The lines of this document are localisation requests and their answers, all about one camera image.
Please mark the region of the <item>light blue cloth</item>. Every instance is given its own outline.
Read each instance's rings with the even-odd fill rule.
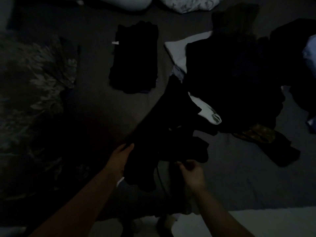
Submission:
[[[306,59],[306,65],[316,78],[316,35],[309,37],[306,47],[303,49],[303,57]]]

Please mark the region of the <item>pile of clothes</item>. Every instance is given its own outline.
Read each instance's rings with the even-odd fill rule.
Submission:
[[[256,4],[239,3],[212,14],[213,31],[165,43],[176,66],[164,95],[128,139],[135,149],[124,171],[127,183],[152,191],[159,160],[207,161],[208,143],[193,137],[194,130],[256,143],[280,167],[298,160],[300,151],[274,128],[283,85],[291,86],[315,128],[316,20],[298,19],[270,39],[257,39],[258,12]]]

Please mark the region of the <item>forearm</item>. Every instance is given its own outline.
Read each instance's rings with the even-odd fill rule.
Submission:
[[[238,223],[206,190],[194,194],[200,213],[213,237],[253,235]]]
[[[87,236],[115,186],[115,175],[104,168],[30,236]]]

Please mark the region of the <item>person's right hand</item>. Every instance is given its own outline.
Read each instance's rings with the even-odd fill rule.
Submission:
[[[185,183],[194,194],[205,190],[205,180],[202,167],[195,161],[188,159],[185,164],[177,162]]]

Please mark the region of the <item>person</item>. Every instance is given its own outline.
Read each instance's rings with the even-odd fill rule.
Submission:
[[[39,226],[31,237],[88,236],[98,214],[108,200],[117,182],[122,178],[124,166],[134,144],[119,146],[106,166],[60,210]],[[176,163],[185,183],[192,190],[201,215],[212,236],[253,235],[238,223],[206,190],[202,167],[194,160]]]

